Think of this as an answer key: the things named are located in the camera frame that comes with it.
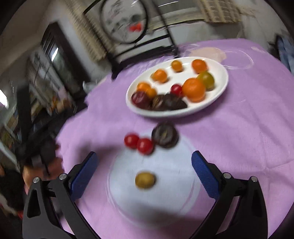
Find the person's left hand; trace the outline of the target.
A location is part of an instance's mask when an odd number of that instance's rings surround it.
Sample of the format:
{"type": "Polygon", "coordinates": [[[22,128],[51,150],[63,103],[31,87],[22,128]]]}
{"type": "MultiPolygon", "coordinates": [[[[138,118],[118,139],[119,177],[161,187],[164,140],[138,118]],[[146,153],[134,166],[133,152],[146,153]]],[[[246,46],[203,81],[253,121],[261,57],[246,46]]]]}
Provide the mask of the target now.
{"type": "Polygon", "coordinates": [[[35,177],[39,177],[43,181],[48,181],[48,180],[54,180],[60,174],[64,173],[62,158],[55,158],[51,163],[49,163],[47,169],[49,174],[46,172],[45,167],[31,168],[31,167],[25,166],[23,168],[22,176],[25,183],[24,190],[26,194],[29,192],[29,188],[31,184],[33,183],[33,179],[35,177]]]}

